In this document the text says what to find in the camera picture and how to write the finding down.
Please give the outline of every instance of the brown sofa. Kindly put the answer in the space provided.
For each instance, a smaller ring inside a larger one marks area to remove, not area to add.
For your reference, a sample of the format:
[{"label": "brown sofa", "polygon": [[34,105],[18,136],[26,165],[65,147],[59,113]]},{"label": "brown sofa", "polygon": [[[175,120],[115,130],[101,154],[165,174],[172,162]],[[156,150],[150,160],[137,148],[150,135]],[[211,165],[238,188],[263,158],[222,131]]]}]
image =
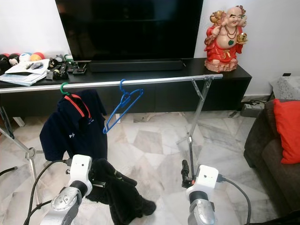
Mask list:
[{"label": "brown sofa", "polygon": [[273,109],[273,101],[267,102],[256,118],[245,144],[244,157],[250,167],[257,169],[278,213],[284,216],[300,210],[300,164],[280,163],[283,148]]}]

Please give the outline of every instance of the navy shirt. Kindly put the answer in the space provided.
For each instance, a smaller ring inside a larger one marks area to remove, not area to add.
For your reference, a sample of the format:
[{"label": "navy shirt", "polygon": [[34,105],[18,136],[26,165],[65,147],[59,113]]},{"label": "navy shirt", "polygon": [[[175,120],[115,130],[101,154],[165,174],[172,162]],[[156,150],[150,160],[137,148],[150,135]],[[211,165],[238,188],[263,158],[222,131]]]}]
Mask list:
[{"label": "navy shirt", "polygon": [[40,133],[45,158],[62,159],[67,151],[107,159],[107,135],[103,134],[105,109],[96,90],[65,96]]}]

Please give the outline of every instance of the soundbar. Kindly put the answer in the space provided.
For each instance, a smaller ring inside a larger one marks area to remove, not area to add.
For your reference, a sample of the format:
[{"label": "soundbar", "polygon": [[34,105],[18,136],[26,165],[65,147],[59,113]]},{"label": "soundbar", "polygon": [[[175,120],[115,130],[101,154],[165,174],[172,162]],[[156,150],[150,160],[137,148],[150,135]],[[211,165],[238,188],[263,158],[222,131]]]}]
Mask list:
[{"label": "soundbar", "polygon": [[181,70],[183,62],[180,59],[108,60],[91,61],[89,67],[91,72]]}]

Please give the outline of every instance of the black garment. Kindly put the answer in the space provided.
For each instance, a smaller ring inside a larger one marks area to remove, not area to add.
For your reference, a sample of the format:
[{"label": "black garment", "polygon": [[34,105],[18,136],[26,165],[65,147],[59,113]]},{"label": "black garment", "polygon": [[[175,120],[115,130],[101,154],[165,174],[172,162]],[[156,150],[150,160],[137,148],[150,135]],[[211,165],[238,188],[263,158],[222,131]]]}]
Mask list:
[{"label": "black garment", "polygon": [[45,158],[62,159],[65,151],[71,158],[75,154],[107,158],[102,114],[106,115],[106,111],[96,90],[64,96],[40,133]]},{"label": "black garment", "polygon": [[89,179],[105,182],[106,185],[105,188],[93,186],[87,198],[109,204],[115,225],[128,225],[134,218],[150,215],[156,209],[154,202],[143,199],[138,193],[135,188],[137,182],[116,171],[107,160],[95,160],[91,169]]}]

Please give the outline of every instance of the black tv screen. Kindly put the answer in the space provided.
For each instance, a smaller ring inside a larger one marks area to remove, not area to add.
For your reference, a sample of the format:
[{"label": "black tv screen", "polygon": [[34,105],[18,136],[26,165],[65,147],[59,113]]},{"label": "black tv screen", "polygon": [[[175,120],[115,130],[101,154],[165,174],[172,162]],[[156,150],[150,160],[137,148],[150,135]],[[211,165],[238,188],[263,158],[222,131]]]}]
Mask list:
[{"label": "black tv screen", "polygon": [[203,0],[56,0],[74,60],[194,56]]}]

